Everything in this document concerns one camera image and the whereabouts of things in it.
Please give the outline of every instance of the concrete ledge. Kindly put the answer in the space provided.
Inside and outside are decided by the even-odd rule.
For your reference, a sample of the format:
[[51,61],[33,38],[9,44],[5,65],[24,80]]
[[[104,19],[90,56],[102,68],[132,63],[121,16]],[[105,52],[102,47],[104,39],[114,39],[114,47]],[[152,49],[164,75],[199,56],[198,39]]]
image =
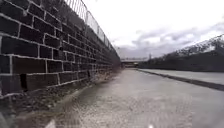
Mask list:
[[207,87],[207,88],[216,89],[219,91],[224,91],[224,84],[207,82],[207,81],[203,81],[203,80],[190,79],[190,78],[185,78],[183,76],[178,77],[178,76],[167,75],[167,74],[163,74],[163,73],[155,73],[152,71],[146,71],[146,70],[141,70],[141,69],[137,69],[137,70],[140,72],[144,72],[144,73],[158,75],[158,76],[162,76],[162,77],[166,77],[166,78],[170,78],[170,79],[174,79],[174,80],[178,80],[178,81],[182,81],[182,82],[186,82],[186,83],[191,83],[191,84],[202,86],[202,87]]

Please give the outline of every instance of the concrete block wall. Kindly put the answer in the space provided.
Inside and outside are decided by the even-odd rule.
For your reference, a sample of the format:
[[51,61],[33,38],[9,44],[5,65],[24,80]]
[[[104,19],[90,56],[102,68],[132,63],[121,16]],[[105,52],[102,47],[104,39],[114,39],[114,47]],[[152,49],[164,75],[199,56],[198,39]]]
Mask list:
[[119,63],[64,0],[0,0],[0,95],[86,81]]

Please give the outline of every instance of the overpass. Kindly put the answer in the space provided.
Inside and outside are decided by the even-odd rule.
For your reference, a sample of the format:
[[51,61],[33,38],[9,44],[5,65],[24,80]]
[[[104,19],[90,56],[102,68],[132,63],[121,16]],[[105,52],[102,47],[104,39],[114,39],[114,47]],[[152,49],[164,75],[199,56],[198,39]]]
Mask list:
[[142,57],[142,58],[127,57],[127,58],[121,58],[121,63],[123,67],[134,68],[138,66],[139,63],[146,62],[147,60],[148,60],[147,57]]

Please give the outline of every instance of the fence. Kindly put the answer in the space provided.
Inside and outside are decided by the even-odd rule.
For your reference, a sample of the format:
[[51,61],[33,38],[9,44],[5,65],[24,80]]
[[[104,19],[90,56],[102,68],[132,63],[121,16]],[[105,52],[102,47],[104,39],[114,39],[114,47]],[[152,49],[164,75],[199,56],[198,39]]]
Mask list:
[[78,16],[82,20],[84,20],[84,22],[90,28],[92,28],[92,30],[95,32],[95,34],[97,34],[97,36],[101,39],[101,41],[103,41],[105,43],[105,45],[110,50],[115,51],[114,48],[112,47],[110,41],[108,40],[108,38],[104,34],[103,30],[100,28],[99,24],[97,23],[97,21],[95,20],[95,18],[91,14],[91,12],[88,11],[86,5],[83,3],[82,0],[65,0],[65,2],[69,5],[69,7],[73,11],[75,11],[78,14]]

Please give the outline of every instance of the road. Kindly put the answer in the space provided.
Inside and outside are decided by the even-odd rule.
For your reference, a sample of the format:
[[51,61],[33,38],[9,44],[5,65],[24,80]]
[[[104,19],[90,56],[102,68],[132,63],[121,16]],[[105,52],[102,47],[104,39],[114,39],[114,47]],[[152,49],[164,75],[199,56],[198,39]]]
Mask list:
[[45,128],[223,128],[224,92],[124,70],[55,111]]

